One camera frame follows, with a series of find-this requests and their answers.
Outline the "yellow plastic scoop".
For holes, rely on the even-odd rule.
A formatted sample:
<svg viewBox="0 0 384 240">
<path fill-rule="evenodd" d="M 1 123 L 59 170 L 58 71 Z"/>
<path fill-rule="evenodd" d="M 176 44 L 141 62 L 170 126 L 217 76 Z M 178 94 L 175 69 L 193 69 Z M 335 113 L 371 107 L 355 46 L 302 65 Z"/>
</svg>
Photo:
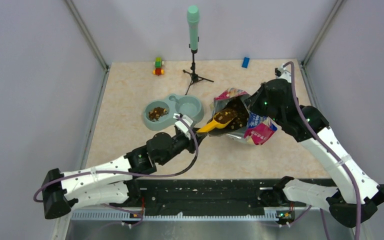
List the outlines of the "yellow plastic scoop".
<svg viewBox="0 0 384 240">
<path fill-rule="evenodd" d="M 238 116 L 238 112 L 232 108 L 225 108 L 217 112 L 212 120 L 205 126 L 198 129 L 197 133 L 209 133 L 214 129 L 224 129 L 230 122 Z"/>
</svg>

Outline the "cat food bag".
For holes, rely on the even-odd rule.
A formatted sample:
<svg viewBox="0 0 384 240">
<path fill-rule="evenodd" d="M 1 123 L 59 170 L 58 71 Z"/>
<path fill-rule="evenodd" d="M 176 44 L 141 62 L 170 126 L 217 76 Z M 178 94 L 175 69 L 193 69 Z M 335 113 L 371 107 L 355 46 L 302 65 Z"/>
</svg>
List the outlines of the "cat food bag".
<svg viewBox="0 0 384 240">
<path fill-rule="evenodd" d="M 212 115 L 223 109 L 237 111 L 237 117 L 225 128 L 215 128 L 208 134 L 212 137 L 228 136 L 240 143 L 262 145 L 278 130 L 271 118 L 259 116 L 248 110 L 247 99 L 251 95 L 238 88 L 228 88 L 213 98 Z"/>
</svg>

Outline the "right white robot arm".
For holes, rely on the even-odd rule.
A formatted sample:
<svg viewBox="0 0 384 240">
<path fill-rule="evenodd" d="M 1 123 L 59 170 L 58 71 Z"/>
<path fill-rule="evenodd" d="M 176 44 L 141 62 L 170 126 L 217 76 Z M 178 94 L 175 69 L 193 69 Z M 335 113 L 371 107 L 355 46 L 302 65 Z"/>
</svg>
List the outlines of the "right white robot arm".
<svg viewBox="0 0 384 240">
<path fill-rule="evenodd" d="M 273 188 L 277 205 L 311 205 L 330 212 L 343 226 L 354 228 L 384 203 L 384 184 L 364 173 L 316 107 L 299 104 L 290 81 L 277 78 L 262 83 L 245 104 L 251 113 L 274 120 L 320 162 L 334 182 L 334 186 L 322 186 L 285 176 Z"/>
</svg>

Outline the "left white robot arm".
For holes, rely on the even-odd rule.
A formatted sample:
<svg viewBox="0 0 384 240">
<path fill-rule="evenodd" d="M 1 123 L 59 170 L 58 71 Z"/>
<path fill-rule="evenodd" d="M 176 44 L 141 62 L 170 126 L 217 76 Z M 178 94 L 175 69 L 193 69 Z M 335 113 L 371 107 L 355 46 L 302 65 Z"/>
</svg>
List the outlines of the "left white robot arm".
<svg viewBox="0 0 384 240">
<path fill-rule="evenodd" d="M 137 178 L 157 178 L 157 165 L 163 166 L 183 151 L 196 154 L 207 134 L 187 137 L 180 130 L 174 136 L 159 132 L 145 145 L 117 159 L 78 171 L 49 170 L 38 191 L 42 195 L 44 217 L 57 219 L 87 206 L 111 204 L 137 207 L 143 197 Z"/>
</svg>

